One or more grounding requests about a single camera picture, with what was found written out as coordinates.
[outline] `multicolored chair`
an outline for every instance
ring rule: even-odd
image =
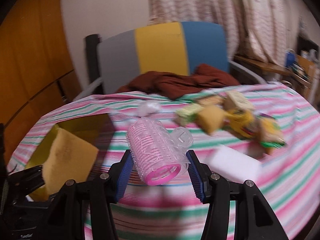
[[[266,83],[242,65],[228,61],[223,28],[214,23],[174,22],[138,28],[104,40],[97,54],[101,77],[76,100],[90,95],[100,84],[104,93],[110,94],[147,71],[190,75],[201,63],[228,73],[235,69],[254,83]]]

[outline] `white plastic object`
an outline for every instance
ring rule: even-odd
[[[211,171],[237,183],[244,183],[247,179],[255,182],[261,171],[260,161],[225,145],[220,145],[205,163]]]
[[[157,113],[161,110],[161,105],[156,100],[147,100],[139,105],[137,113],[139,117],[146,117],[149,114]]]
[[[190,136],[184,127],[176,128],[171,136],[161,122],[147,117],[131,125],[127,141],[140,179],[156,186],[186,172],[186,151],[193,142]]]

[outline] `screw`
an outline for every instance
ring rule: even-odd
[[[245,182],[249,187],[253,187],[254,186],[254,182],[252,180],[247,180]]]
[[[102,173],[102,174],[100,175],[100,178],[101,178],[101,179],[107,179],[107,178],[109,178],[109,174],[108,174],[108,173]]]
[[[217,173],[213,173],[213,174],[211,174],[211,179],[218,180],[218,179],[220,179],[220,175]]]
[[[74,181],[73,179],[68,179],[68,180],[66,181],[66,185],[67,185],[67,186],[72,186],[74,183],[75,183],[75,181]]]

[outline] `white wall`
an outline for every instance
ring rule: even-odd
[[[89,84],[84,38],[98,33],[102,39],[146,26],[148,0],[61,0],[69,52],[82,88]]]

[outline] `open box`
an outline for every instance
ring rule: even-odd
[[[56,123],[34,151],[25,169],[43,164],[50,153],[51,145],[57,136],[58,128],[62,128],[87,141],[99,150],[107,150],[115,133],[115,127],[108,114],[98,114],[70,119]],[[30,194],[34,201],[45,201],[49,195],[45,185]]]

